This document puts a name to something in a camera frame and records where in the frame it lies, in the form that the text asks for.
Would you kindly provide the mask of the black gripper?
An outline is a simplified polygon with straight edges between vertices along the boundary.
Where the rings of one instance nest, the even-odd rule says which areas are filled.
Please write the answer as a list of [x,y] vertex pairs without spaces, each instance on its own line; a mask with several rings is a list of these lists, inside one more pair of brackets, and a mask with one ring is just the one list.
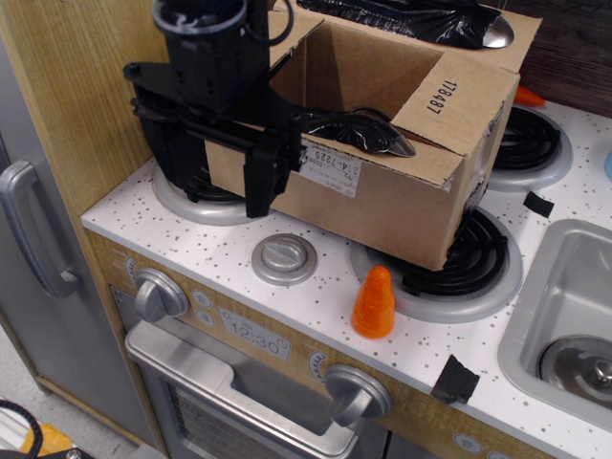
[[134,113],[163,174],[188,189],[207,164],[204,141],[180,123],[194,120],[213,131],[236,123],[260,126],[267,130],[243,167],[246,213],[267,216],[302,165],[304,111],[270,84],[270,49],[289,37],[294,12],[287,11],[286,26],[275,36],[269,35],[264,1],[156,1],[151,13],[168,61],[131,62],[123,74],[134,87]]

